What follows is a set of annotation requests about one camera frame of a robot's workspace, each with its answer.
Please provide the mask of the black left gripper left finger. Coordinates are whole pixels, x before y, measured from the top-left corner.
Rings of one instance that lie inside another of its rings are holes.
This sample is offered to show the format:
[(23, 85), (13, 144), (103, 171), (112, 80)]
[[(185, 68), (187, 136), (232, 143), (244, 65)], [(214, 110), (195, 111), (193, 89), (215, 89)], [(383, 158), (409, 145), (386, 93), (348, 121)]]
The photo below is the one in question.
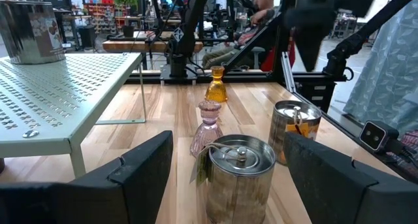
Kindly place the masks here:
[(0, 184), (0, 224), (154, 224), (172, 151), (163, 131), (69, 183)]

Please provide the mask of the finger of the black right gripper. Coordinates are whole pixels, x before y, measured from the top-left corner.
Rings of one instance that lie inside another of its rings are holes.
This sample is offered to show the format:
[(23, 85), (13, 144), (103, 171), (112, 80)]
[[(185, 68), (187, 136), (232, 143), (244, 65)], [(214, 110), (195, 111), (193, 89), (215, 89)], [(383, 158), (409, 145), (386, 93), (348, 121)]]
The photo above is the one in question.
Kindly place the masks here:
[(308, 29), (306, 27), (295, 27), (294, 38), (304, 68), (307, 72), (310, 72), (310, 34)]
[(311, 54), (312, 63), (311, 63), (311, 67), (310, 67), (311, 68), (310, 72), (312, 72), (316, 67), (321, 43), (322, 43), (325, 35), (327, 34), (327, 27), (324, 26), (323, 24), (315, 24), (315, 25), (312, 26), (311, 32), (312, 32), (312, 35), (311, 35), (311, 39), (312, 39), (312, 54)]

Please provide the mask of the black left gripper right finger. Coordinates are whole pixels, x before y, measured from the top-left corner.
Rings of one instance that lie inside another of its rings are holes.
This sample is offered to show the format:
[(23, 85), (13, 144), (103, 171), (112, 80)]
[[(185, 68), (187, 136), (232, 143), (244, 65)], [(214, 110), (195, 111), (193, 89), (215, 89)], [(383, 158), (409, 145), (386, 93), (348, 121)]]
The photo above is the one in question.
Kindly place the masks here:
[(287, 166), (312, 224), (418, 224), (418, 185), (296, 133)]

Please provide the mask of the tin candle with orange label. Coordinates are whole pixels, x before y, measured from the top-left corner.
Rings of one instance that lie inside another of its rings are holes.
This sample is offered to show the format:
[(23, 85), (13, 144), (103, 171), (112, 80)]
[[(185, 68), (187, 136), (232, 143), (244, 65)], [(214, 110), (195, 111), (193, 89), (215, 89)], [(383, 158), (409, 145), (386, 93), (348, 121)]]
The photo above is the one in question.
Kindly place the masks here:
[(316, 106), (300, 101), (279, 101), (274, 105), (268, 144), (274, 150), (276, 162), (287, 165), (283, 152), (286, 132), (315, 140), (322, 113)]

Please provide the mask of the amber glass candlestick holder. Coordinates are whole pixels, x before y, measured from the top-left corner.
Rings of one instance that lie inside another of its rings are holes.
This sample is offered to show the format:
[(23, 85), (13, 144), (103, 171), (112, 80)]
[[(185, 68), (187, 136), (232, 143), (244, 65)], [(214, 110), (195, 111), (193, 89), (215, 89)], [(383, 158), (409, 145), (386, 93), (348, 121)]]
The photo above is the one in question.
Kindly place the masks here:
[(211, 67), (212, 81), (210, 82), (205, 94), (205, 99), (207, 101), (223, 103), (228, 100), (226, 87), (222, 81), (224, 70), (225, 69), (222, 66)]

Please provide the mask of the tin candle with green label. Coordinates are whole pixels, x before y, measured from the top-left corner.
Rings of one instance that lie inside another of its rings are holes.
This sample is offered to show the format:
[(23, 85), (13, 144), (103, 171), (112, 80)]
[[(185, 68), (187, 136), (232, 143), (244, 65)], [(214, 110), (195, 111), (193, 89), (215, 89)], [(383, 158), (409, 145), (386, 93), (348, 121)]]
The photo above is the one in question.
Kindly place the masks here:
[(208, 186), (208, 219), (214, 224), (262, 224), (275, 162), (274, 150), (253, 136), (225, 135), (205, 145), (190, 181)]

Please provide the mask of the pink glass candlestick holder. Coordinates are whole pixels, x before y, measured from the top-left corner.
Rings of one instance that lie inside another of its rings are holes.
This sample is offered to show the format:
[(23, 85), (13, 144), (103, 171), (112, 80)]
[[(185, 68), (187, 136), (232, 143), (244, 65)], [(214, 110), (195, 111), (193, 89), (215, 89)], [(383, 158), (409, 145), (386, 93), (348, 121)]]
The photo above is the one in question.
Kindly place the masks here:
[(193, 157), (197, 157), (205, 145), (223, 136), (217, 124), (221, 105), (216, 101), (205, 100), (199, 103), (199, 109), (202, 123), (197, 128), (190, 146), (190, 153)]

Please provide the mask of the tin candle with brown label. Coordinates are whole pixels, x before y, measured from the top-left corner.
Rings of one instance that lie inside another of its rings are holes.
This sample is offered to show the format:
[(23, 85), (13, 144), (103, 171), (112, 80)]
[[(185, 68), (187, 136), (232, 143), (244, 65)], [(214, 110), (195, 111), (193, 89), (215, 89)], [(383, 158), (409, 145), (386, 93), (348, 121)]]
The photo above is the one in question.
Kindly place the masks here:
[(65, 59), (50, 2), (0, 0), (0, 35), (13, 64), (38, 65)]

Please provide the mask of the silver aluminium extrusion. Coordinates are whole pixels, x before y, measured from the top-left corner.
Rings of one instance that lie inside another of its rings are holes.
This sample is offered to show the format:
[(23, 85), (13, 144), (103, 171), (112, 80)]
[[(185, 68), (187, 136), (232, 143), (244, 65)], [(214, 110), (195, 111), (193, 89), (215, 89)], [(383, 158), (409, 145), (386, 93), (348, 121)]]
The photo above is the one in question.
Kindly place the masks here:
[(281, 53), (281, 64), (282, 64), (286, 89), (289, 92), (294, 93), (296, 91), (296, 87), (295, 87), (293, 73), (291, 70), (290, 60), (289, 60), (289, 56), (287, 52)]

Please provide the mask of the red chair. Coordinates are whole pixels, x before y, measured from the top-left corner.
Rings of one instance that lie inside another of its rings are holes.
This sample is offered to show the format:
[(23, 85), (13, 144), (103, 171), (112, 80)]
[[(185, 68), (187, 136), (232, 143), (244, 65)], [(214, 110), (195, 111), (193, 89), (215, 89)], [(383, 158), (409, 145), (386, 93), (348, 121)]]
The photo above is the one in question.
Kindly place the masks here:
[[(295, 62), (295, 41), (294, 41), (293, 37), (289, 38), (287, 53), (288, 53), (290, 66), (293, 67), (294, 62)], [(274, 54), (275, 54), (275, 47), (273, 47), (269, 51), (266, 59), (262, 62), (262, 64), (261, 64), (261, 70), (262, 71), (268, 72), (268, 71), (272, 70), (273, 64), (274, 64)]]

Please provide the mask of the blue-grey leaf pattern curtain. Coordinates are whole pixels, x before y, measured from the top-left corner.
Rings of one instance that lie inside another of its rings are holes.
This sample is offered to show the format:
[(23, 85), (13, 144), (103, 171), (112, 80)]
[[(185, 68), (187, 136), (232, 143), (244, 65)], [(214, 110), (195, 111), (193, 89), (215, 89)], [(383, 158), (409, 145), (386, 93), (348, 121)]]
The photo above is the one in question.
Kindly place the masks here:
[(379, 120), (401, 135), (418, 130), (418, 0), (379, 30), (344, 112)]

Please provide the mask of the green perforated metal shelf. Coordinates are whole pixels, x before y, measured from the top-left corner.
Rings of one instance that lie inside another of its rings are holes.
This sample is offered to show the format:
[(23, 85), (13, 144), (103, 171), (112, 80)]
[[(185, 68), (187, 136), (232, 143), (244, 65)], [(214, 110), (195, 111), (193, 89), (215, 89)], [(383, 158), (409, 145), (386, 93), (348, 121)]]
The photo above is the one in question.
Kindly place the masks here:
[(0, 158), (68, 154), (86, 173), (81, 143), (140, 66), (139, 53), (67, 54), (40, 65), (0, 58)]

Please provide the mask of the black trash bin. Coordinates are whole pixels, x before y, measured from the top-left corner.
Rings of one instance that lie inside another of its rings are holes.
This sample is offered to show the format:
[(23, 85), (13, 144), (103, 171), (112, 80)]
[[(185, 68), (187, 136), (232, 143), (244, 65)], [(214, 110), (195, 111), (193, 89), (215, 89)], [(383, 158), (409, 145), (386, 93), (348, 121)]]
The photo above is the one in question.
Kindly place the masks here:
[(95, 28), (93, 25), (80, 26), (78, 32), (83, 49), (95, 47)]

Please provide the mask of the wooden workbench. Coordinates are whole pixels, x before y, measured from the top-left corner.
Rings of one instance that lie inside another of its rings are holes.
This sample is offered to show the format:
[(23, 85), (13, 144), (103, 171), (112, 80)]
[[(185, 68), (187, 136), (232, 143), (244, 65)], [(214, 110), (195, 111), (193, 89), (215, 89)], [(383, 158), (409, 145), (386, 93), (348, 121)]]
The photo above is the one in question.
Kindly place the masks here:
[(111, 53), (121, 52), (168, 52), (170, 50), (167, 42), (156, 41), (151, 46), (145, 41), (113, 41), (108, 40), (103, 42), (103, 49)]

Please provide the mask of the red storage shelf rack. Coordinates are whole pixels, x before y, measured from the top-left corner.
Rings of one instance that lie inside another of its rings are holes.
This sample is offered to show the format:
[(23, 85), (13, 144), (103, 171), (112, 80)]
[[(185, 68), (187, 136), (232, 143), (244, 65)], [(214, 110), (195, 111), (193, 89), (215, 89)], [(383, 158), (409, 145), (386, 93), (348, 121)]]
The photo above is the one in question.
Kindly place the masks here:
[(84, 0), (84, 9), (91, 16), (96, 33), (116, 34), (114, 0)]

